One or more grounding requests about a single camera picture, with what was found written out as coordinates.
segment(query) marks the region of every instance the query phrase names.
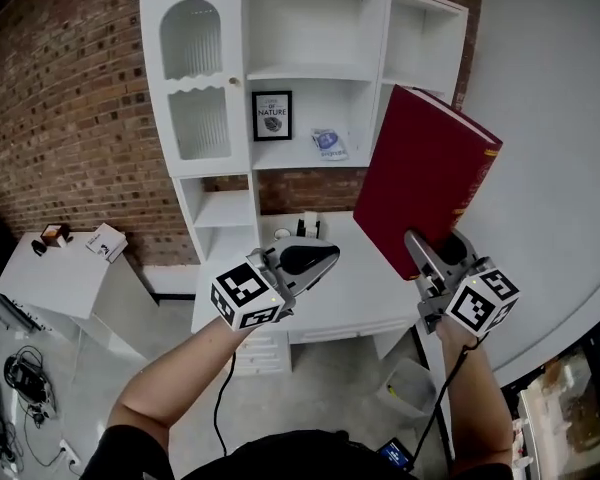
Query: hand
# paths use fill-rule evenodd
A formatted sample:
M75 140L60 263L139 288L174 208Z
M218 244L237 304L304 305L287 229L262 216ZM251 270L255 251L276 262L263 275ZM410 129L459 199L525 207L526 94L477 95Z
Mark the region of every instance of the hand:
M440 341L457 348L463 345L473 347L477 342L473 334L447 315L443 315L436 325L436 334Z

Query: white wall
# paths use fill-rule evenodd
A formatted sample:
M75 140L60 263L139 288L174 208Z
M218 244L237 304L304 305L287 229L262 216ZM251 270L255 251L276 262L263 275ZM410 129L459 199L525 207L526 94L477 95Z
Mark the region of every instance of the white wall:
M600 0L483 0L464 110L504 142L459 228L522 287L485 342L520 375L600 318Z

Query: gray floor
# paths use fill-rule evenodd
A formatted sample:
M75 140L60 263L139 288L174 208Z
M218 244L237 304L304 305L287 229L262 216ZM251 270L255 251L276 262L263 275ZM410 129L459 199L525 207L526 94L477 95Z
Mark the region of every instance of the gray floor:
M186 338L191 321L188 304L163 304L156 322L156 343L166 351ZM48 461L57 453L61 436L82 460L93 454L104 431L111 405L125 383L143 363L115 356L82 335L79 343L57 340L46 334L30 338L0 328L0 387L5 419L13 422L23 447L27 479L73 479L65 461L42 468L31 457L24 441L24 413L13 390L3 380L5 359L25 344L40 348L50 376L60 415L41 429L27 422L29 442L38 458ZM416 359L407 335L384 361L378 361L369 338L294 346L291 375L271 375L231 380L223 397L219 426L229 450L262 436L295 429L347 430L351 438L377 448L391 437L412 451L423 423L415 425L385 407L375 396L384 377L401 357ZM221 373L172 433L170 457L176 478L218 458L221 447L213 429L213 407ZM422 480L446 477L446 463L437 425L434 425L416 467ZM0 468L0 478L4 473Z

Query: white drawer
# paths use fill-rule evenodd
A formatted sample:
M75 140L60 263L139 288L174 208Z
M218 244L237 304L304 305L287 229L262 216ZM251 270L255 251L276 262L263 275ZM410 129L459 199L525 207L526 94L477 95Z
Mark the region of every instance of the white drawer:
M229 371L231 361L225 365ZM291 354L286 332L249 336L236 350L236 375L291 372Z
M267 375L271 373L288 373L280 366L236 366L233 374L242 377L245 375Z
M397 329L406 329L409 325L407 318L398 318L385 320L383 322L373 322L370 324L357 324L342 327L332 327L330 329L315 329L306 331L289 332L289 343L314 343L318 341L343 340L347 338L358 338L360 336L369 336L380 334Z

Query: red book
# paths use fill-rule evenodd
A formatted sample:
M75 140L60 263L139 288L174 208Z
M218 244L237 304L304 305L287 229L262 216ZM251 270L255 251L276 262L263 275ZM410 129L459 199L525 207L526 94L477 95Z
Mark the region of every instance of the red book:
M480 188L502 142L446 103L395 86L353 218L405 279L417 231L439 249Z

